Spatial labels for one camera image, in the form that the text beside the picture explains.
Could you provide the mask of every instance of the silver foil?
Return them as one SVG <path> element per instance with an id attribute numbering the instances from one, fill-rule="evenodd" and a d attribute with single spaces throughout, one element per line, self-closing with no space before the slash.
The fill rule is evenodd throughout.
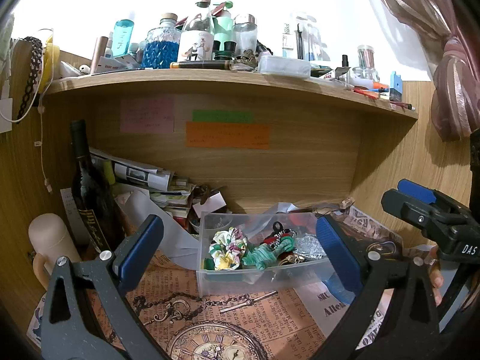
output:
<path id="1" fill-rule="evenodd" d="M 302 256 L 307 261 L 319 260 L 327 256 L 322 245 L 312 234 L 305 234 L 303 237 L 295 238 L 295 249 L 293 250 L 298 256 Z"/>

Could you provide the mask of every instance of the wine bottle label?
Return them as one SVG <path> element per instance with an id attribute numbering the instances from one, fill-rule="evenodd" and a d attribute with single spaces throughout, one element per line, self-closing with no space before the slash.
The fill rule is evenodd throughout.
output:
<path id="1" fill-rule="evenodd" d="M 209 32 L 198 30 L 182 32 L 177 61 L 210 61 L 212 48 L 213 35 Z"/>
<path id="2" fill-rule="evenodd" d="M 102 229 L 97 221 L 97 217 L 93 210 L 78 210 L 82 217 L 83 223 L 90 234 L 95 250 L 100 253 L 102 251 L 110 250 L 109 244 L 103 235 Z"/>

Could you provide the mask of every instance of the clock face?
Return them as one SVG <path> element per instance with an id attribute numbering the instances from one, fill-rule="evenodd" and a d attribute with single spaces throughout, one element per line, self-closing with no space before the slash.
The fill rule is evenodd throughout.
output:
<path id="1" fill-rule="evenodd" d="M 258 339 L 228 322 L 198 322 L 172 338 L 167 352 L 173 360 L 268 360 Z"/>

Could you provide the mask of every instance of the pink curtain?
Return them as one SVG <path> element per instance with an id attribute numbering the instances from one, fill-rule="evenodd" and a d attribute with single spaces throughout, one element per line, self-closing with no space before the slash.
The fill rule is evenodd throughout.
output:
<path id="1" fill-rule="evenodd" d="M 458 25 L 452 0 L 382 0 L 420 37 L 435 84 L 431 120 L 442 140 L 480 128 L 480 64 Z"/>

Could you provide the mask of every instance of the metal screw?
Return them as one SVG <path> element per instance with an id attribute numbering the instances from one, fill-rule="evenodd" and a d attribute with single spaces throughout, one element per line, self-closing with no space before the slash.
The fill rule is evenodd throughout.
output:
<path id="1" fill-rule="evenodd" d="M 100 253 L 100 260 L 102 261 L 107 261 L 110 257 L 112 257 L 112 252 L 109 250 L 104 250 Z"/>
<path id="2" fill-rule="evenodd" d="M 416 265 L 416 266 L 423 266 L 423 259 L 421 257 L 414 257 L 413 258 L 413 263 Z"/>
<path id="3" fill-rule="evenodd" d="M 371 259 L 372 261 L 378 261 L 380 260 L 380 253 L 375 250 L 369 251 L 368 258 Z"/>
<path id="4" fill-rule="evenodd" d="M 67 258 L 65 256 L 61 256 L 57 258 L 57 265 L 63 266 L 67 262 Z"/>

